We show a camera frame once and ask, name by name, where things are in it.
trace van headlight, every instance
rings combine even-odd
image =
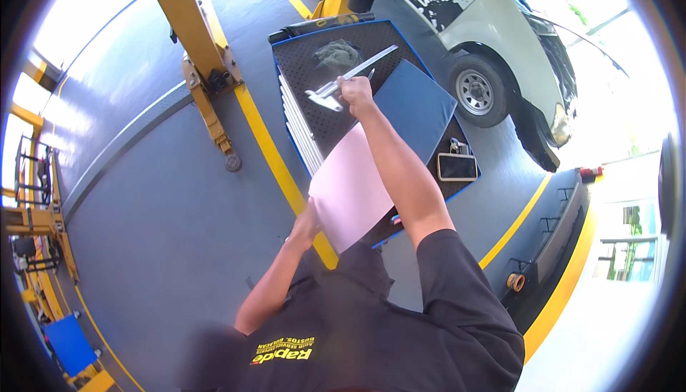
[[[571,138],[571,125],[567,117],[567,111],[561,103],[555,104],[555,118],[550,126],[550,134],[558,147],[566,144]]]
[[[547,21],[537,19],[536,17],[523,13],[524,17],[526,17],[526,21],[529,22],[529,26],[531,26],[532,29],[534,29],[534,32],[536,32],[537,35],[540,36],[557,36],[557,32],[555,31],[555,28],[553,25]]]

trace yellow lift arm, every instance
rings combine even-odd
[[[210,137],[227,156],[226,168],[236,172],[241,159],[233,152],[210,99],[243,83],[227,38],[209,0],[157,0],[173,33],[186,49],[181,68],[186,86],[202,114]]]

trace pink paper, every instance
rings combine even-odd
[[[309,195],[324,234],[338,253],[357,242],[393,207],[360,123],[324,160],[309,184]]]

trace green rag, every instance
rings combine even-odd
[[[327,66],[337,75],[343,75],[362,63],[362,57],[357,50],[348,45],[343,39],[324,45],[314,52],[312,58],[319,60],[318,68],[322,65]]]

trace van wheel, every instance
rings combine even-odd
[[[508,116],[514,92],[506,87],[499,66],[484,56],[465,54],[456,59],[450,74],[452,95],[458,112],[468,122],[483,129],[493,127]]]

